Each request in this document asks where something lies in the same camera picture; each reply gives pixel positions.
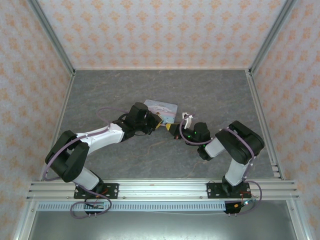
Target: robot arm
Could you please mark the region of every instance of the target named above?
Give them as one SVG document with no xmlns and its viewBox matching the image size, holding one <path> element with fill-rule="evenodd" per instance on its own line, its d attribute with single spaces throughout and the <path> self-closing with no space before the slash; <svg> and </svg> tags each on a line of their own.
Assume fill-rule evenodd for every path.
<svg viewBox="0 0 320 240">
<path fill-rule="evenodd" d="M 107 145 L 123 142 L 139 131 L 149 135 L 161 122 L 162 119 L 150 112 L 146 105 L 136 102 L 130 112 L 125 114 L 125 119 L 115 120 L 110 126 L 84 133 L 73 133 L 70 130 L 63 132 L 45 158 L 45 163 L 48 164 L 66 144 L 83 137 L 59 154 L 50 167 L 64 182 L 74 182 L 95 193 L 102 193 L 104 182 L 84 167 L 87 155 Z"/>
<path fill-rule="evenodd" d="M 224 151 L 230 154 L 231 163 L 222 178 L 222 184 L 213 189 L 216 192 L 211 194 L 219 197 L 221 193 L 225 193 L 227 197 L 239 197 L 239 192 L 244 187 L 243 179 L 246 177 L 250 161 L 265 147 L 262 138 L 239 121 L 234 121 L 228 128 L 220 130 L 213 139 L 204 122 L 196 123 L 193 129 L 184 128 L 180 124 L 167 124 L 166 128 L 174 139 L 183 138 L 187 145 L 192 146 L 192 143 L 197 145 L 197 151 L 204 160 L 209 161 Z"/>
</svg>

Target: cable clip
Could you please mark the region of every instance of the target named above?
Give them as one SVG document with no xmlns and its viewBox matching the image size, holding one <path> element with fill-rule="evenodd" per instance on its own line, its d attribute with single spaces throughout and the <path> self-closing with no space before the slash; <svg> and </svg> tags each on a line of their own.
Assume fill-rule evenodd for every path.
<svg viewBox="0 0 320 240">
<path fill-rule="evenodd" d="M 188 115 L 187 112 L 183 112 L 183 113 L 182 113 L 182 119 L 184 119 L 187 115 Z M 187 129 L 187 128 L 189 128 L 189 127 L 191 126 L 191 122 L 192 122 L 191 119 L 193 119 L 193 118 L 194 118 L 194 117 L 193 117 L 192 115 L 190 115 L 190 116 L 188 116 L 188 117 L 186 118 L 186 123 L 185 123 L 185 125 L 184 125 L 184 129 Z"/>
</svg>

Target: black mounting plate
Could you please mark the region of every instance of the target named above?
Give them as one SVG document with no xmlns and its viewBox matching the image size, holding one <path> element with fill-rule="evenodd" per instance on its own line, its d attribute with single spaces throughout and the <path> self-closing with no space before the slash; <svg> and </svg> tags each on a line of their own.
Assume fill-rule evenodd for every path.
<svg viewBox="0 0 320 240">
<path fill-rule="evenodd" d="M 107 190 L 103 195 L 108 197 L 109 199 L 118 199 L 119 193 L 119 183 L 104 183 L 103 188 L 104 191 Z M 76 186 L 74 195 L 74 199 L 96 199 L 96 195 L 90 194 L 87 191 L 83 190 L 81 187 Z"/>
<path fill-rule="evenodd" d="M 230 196 L 222 189 L 221 182 L 208 182 L 206 184 L 206 193 L 208 195 L 208 199 L 250 199 L 251 193 L 248 192 L 247 189 L 250 189 L 249 183 L 244 183 L 242 186 L 237 190 L 237 192 L 233 192 Z"/>
</svg>

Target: patterned wallpaper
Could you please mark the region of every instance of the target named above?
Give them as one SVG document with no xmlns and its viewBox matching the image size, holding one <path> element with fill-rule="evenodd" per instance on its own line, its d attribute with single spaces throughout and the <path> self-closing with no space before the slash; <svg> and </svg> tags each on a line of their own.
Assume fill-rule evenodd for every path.
<svg viewBox="0 0 320 240">
<path fill-rule="evenodd" d="M 70 76 L 26 0 L 0 1 L 0 239 L 11 240 Z"/>
<path fill-rule="evenodd" d="M 40 0 L 76 69 L 248 68 L 285 0 Z"/>
<path fill-rule="evenodd" d="M 255 82 L 279 160 L 320 236 L 320 2 L 300 0 Z"/>
</svg>

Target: small box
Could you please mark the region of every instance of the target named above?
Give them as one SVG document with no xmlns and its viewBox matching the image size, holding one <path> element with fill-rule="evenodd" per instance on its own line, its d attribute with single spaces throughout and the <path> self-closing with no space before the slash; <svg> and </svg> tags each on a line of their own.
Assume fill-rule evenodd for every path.
<svg viewBox="0 0 320 240">
<path fill-rule="evenodd" d="M 145 100 L 145 105 L 147 105 L 149 111 L 153 114 L 158 114 L 163 122 L 162 125 L 165 124 L 174 124 L 175 118 L 177 115 L 178 106 L 171 103 L 161 102 L 161 101 L 153 101 L 153 100 Z"/>
</svg>

